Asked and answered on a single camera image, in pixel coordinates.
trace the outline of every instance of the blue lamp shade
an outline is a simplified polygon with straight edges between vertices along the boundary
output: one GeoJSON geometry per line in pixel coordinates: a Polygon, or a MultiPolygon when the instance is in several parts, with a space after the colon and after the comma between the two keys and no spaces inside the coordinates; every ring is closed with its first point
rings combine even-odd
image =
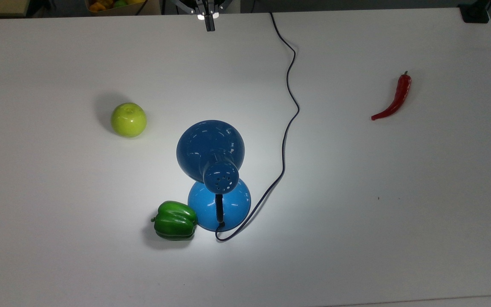
{"type": "MultiPolygon", "coordinates": [[[[215,231],[219,227],[214,194],[204,184],[196,182],[193,185],[189,193],[188,204],[198,216],[198,225],[209,231],[215,231]]],[[[238,226],[247,216],[250,207],[249,189],[242,180],[238,180],[236,187],[222,198],[225,226],[221,227],[220,231],[227,231],[238,226]]]]}
{"type": "Polygon", "coordinates": [[[242,136],[234,127],[218,120],[194,124],[177,143],[181,169],[204,183],[213,194],[228,194],[236,188],[244,155],[242,136]]]}

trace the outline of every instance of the red chili pepper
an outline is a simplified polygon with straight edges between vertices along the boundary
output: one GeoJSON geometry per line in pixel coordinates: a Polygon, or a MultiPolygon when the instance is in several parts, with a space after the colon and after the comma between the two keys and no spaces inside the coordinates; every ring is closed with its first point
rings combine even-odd
{"type": "Polygon", "coordinates": [[[412,83],[412,78],[407,75],[408,70],[399,77],[399,81],[397,82],[397,91],[395,92],[395,98],[391,105],[384,111],[373,115],[370,117],[372,120],[383,119],[384,117],[388,117],[393,113],[397,112],[399,108],[407,99],[407,95],[409,94],[410,84],[412,83]]]}

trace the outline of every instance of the robotic arm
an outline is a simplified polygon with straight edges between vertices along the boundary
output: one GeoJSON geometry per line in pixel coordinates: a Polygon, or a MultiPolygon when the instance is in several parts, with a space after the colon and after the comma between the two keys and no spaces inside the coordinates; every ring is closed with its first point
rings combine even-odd
{"type": "Polygon", "coordinates": [[[219,12],[226,10],[232,0],[171,0],[181,10],[189,15],[196,15],[205,21],[208,32],[215,31],[213,20],[219,17],[219,12]]]}

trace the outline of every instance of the apple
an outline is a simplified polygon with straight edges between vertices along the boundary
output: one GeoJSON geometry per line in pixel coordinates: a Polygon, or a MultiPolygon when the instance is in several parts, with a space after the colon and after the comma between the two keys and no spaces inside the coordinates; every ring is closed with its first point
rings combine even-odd
{"type": "Polygon", "coordinates": [[[120,8],[121,6],[127,6],[128,3],[124,0],[117,0],[115,4],[113,4],[113,8],[120,8]]]}
{"type": "Polygon", "coordinates": [[[139,136],[147,126],[147,116],[143,109],[135,103],[123,103],[111,114],[111,126],[113,130],[127,138],[139,136]]]}

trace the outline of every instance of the green bell pepper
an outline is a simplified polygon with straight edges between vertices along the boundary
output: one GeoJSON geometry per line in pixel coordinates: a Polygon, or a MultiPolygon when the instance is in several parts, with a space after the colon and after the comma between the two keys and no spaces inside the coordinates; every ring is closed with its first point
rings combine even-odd
{"type": "Polygon", "coordinates": [[[186,240],[194,235],[198,218],[196,212],[180,202],[168,200],[158,207],[158,214],[150,220],[159,237],[168,240],[186,240]]]}

